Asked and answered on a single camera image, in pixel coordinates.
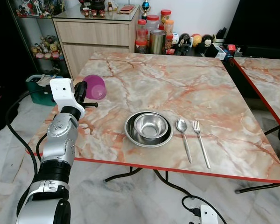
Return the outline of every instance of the stainless steel bowl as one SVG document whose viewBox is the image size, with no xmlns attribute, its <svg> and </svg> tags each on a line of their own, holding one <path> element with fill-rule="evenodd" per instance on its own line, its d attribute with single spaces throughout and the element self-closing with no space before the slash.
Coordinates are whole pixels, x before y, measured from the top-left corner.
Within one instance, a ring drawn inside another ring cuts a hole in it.
<svg viewBox="0 0 280 224">
<path fill-rule="evenodd" d="M 161 136 L 159 139 L 145 139 L 143 136 L 141 136 L 135 129 L 134 127 L 134 123 L 135 120 L 142 114 L 144 113 L 153 113 L 153 114 L 157 114 L 161 117 L 163 117 L 168 125 L 168 129 L 167 132 Z M 141 111 L 141 112 L 137 112 L 132 114 L 130 117 L 127 118 L 126 122 L 125 122 L 125 133 L 126 136 L 128 137 L 128 139 L 133 142 L 134 144 L 138 145 L 138 146 L 142 146 L 142 147 L 149 147 L 149 148 L 153 148 L 153 147 L 159 147 L 162 146 L 164 144 L 166 144 L 167 142 L 170 141 L 170 139 L 173 136 L 173 127 L 172 125 L 169 123 L 168 119 L 156 112 L 151 112 L 151 111 Z"/>
<path fill-rule="evenodd" d="M 166 120 L 156 113 L 139 115 L 134 122 L 134 127 L 139 135 L 147 139 L 158 139 L 168 130 Z"/>
</svg>

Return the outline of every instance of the red table edge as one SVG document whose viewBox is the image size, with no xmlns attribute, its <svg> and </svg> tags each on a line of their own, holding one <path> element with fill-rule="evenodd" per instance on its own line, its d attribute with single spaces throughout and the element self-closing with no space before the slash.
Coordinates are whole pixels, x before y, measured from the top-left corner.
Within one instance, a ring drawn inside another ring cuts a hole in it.
<svg viewBox="0 0 280 224">
<path fill-rule="evenodd" d="M 266 107 L 268 108 L 268 110 L 270 111 L 270 113 L 273 115 L 273 117 L 276 119 L 276 121 L 278 122 L 278 124 L 280 125 L 280 119 L 278 117 L 278 115 L 275 113 L 275 111 L 273 110 L 273 108 L 269 105 L 269 103 L 266 101 L 266 99 L 263 97 L 263 95 L 260 93 L 260 91 L 257 89 L 257 87 L 254 85 L 254 83 L 252 82 L 252 80 L 249 78 L 249 76 L 245 73 L 245 71 L 242 69 L 242 67 L 237 63 L 237 61 L 232 58 L 231 59 L 234 64 L 237 66 L 237 68 L 241 71 L 241 73 L 245 76 L 245 78 L 247 79 L 247 81 L 249 82 L 249 84 L 252 86 L 252 88 L 256 91 L 256 93 L 259 95 L 260 99 L 262 100 L 262 102 L 264 102 L 264 104 L 266 105 Z"/>
<path fill-rule="evenodd" d="M 244 180 L 244 181 L 280 183 L 280 180 L 277 181 L 277 180 L 259 179 L 259 178 L 252 178 L 252 177 L 213 174 L 213 173 L 205 173 L 205 172 L 183 170 L 183 169 L 174 169 L 174 168 L 155 167 L 155 166 L 149 166 L 149 165 L 132 164 L 132 163 L 125 163 L 125 162 L 95 160 L 95 159 L 86 159 L 86 158 L 78 158 L 78 157 L 75 157 L 75 160 L 76 161 L 84 161 L 84 162 L 96 162 L 96 163 L 105 163 L 105 164 L 112 164 L 112 165 L 121 165 L 121 166 L 127 166 L 127 167 L 157 169 L 157 170 L 170 171 L 170 172 L 176 172 L 176 173 L 186 173 L 186 174 L 195 174 L 195 175 L 204 175 L 204 176 L 215 176 L 215 177 L 222 177 L 222 178 L 236 179 L 236 180 Z"/>
</svg>

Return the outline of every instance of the tile floor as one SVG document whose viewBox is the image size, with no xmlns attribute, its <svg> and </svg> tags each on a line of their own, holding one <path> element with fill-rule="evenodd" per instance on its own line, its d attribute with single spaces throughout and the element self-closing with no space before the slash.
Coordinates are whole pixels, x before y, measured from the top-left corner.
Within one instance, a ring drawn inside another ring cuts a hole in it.
<svg viewBox="0 0 280 224">
<path fill-rule="evenodd" d="M 12 125 L 29 141 L 51 109 L 34 105 L 31 98 L 26 98 Z M 253 108 L 252 111 L 264 130 L 276 126 L 268 111 Z M 268 139 L 280 157 L 277 136 L 271 134 Z M 104 178 L 127 171 L 128 167 L 123 166 L 75 161 L 70 175 L 71 223 L 199 223 L 197 217 L 182 207 L 183 193 L 163 184 L 152 170 L 144 169 L 131 177 L 103 182 Z M 32 177 L 30 157 L 5 127 L 0 131 L 0 224 L 15 223 L 16 205 Z M 280 224 L 280 187 L 236 195 L 235 189 L 261 183 L 172 172 L 169 180 L 211 202 L 229 224 Z M 194 207 L 201 202 L 189 199 L 186 204 Z"/>
</svg>

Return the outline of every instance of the metal spoon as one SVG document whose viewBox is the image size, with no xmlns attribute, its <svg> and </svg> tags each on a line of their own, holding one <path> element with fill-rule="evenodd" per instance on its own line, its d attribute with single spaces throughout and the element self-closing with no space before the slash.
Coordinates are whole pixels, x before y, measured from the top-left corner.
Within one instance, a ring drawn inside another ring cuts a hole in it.
<svg viewBox="0 0 280 224">
<path fill-rule="evenodd" d="M 185 131 L 187 130 L 187 124 L 183 119 L 178 119 L 176 121 L 176 128 L 177 128 L 178 131 L 180 131 L 182 133 L 183 142 L 184 142 L 185 147 L 186 147 L 186 153 L 187 153 L 187 156 L 188 156 L 188 160 L 189 160 L 190 163 L 192 163 L 192 156 L 191 156 L 191 153 L 190 153 L 190 148 L 189 148 L 189 145 L 188 145 L 187 137 L 185 135 Z"/>
</svg>

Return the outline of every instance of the green container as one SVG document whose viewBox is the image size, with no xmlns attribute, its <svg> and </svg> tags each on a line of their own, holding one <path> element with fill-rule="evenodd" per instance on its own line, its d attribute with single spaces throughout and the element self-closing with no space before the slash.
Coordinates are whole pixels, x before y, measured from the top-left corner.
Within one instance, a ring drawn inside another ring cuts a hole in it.
<svg viewBox="0 0 280 224">
<path fill-rule="evenodd" d="M 42 87 L 39 86 L 36 82 L 31 82 L 33 78 L 41 78 L 41 77 L 42 75 L 32 75 L 26 80 L 26 86 L 29 92 L 42 89 Z M 35 104 L 41 104 L 46 106 L 56 105 L 56 103 L 52 102 L 52 98 L 53 98 L 52 93 L 45 94 L 44 92 L 36 92 L 31 94 L 31 98 L 33 103 Z"/>
</svg>

